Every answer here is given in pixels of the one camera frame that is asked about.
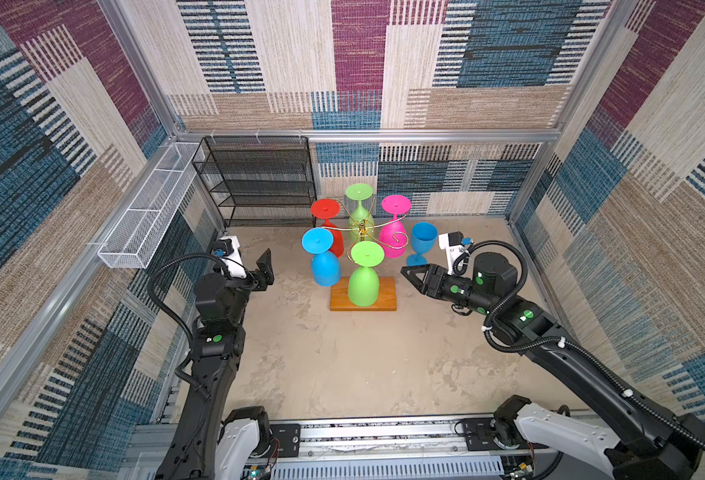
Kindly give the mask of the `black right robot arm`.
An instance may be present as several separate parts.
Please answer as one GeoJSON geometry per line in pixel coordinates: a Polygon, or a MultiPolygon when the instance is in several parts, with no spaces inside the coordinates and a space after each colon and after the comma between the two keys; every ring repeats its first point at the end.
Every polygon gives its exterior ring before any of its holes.
{"type": "Polygon", "coordinates": [[[543,444],[615,479],[690,479],[696,473],[705,453],[704,422],[652,402],[522,298],[527,272],[504,255],[478,256],[472,277],[436,264],[405,266],[401,273],[420,294],[449,302],[454,312],[484,315],[484,336],[494,350],[544,368],[602,420],[585,423],[512,396],[495,413],[500,444],[543,444]]]}

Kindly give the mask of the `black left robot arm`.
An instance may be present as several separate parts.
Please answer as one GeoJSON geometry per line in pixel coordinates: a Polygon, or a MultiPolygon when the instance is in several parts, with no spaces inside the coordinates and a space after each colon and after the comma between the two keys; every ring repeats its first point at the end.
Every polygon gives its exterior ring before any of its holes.
{"type": "Polygon", "coordinates": [[[272,252],[266,250],[256,269],[243,276],[232,271],[238,260],[224,243],[202,257],[214,262],[214,270],[194,284],[198,322],[179,323],[188,339],[188,353],[176,376],[188,383],[190,391],[172,443],[156,470],[158,479],[238,479],[248,462],[276,449],[264,407],[224,414],[244,354],[248,300],[274,284],[272,252]]]}

